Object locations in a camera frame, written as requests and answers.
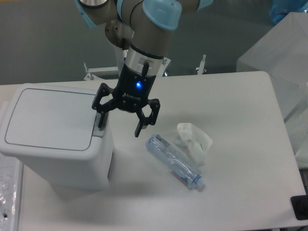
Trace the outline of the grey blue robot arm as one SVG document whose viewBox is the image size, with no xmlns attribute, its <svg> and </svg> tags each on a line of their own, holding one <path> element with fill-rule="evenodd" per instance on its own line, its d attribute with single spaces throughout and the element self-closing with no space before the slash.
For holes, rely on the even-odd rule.
<svg viewBox="0 0 308 231">
<path fill-rule="evenodd" d="M 92 102 L 101 115 L 114 109 L 135 113 L 139 123 L 135 137 L 156 123 L 160 102 L 149 99 L 151 88 L 183 13 L 196 12 L 212 4 L 210 0 L 77 0 L 75 5 L 88 27 L 120 22 L 131 36 L 115 88 L 102 83 Z"/>
</svg>

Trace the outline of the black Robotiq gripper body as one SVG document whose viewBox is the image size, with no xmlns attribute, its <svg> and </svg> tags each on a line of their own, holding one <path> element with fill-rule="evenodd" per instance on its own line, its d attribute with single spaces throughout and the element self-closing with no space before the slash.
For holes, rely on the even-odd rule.
<svg viewBox="0 0 308 231">
<path fill-rule="evenodd" d="M 116 87 L 113 90 L 112 101 L 116 108 L 127 112 L 136 112 L 136 107 L 142 109 L 148 104 L 148 96 L 156 76 L 148 75 L 149 64 L 144 64 L 140 73 L 124 65 Z"/>
</svg>

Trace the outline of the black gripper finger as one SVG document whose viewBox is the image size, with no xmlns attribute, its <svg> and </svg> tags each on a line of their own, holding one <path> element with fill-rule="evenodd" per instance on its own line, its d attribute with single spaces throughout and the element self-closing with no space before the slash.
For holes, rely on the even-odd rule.
<svg viewBox="0 0 308 231">
<path fill-rule="evenodd" d="M 145 116 L 143 108 L 149 106 L 151 113 L 149 116 Z M 160 101 L 158 99 L 148 99 L 146 103 L 134 104 L 134 112 L 137 114 L 139 122 L 135 129 L 135 137 L 137 138 L 142 129 L 146 129 L 148 125 L 155 125 L 160 110 Z"/>
<path fill-rule="evenodd" d="M 101 118 L 98 124 L 99 128 L 101 128 L 103 125 L 103 120 L 104 120 L 105 115 L 109 111 L 116 109 L 118 106 L 118 100 L 115 98 L 112 98 L 111 100 L 109 100 L 108 102 L 104 104 L 100 103 L 103 97 L 109 96 L 110 94 L 113 95 L 113 92 L 114 92 L 114 89 L 109 87 L 107 84 L 102 83 L 99 89 L 97 90 L 97 93 L 93 99 L 92 106 L 91 106 L 92 109 L 95 110 L 97 113 L 101 114 Z"/>
</svg>

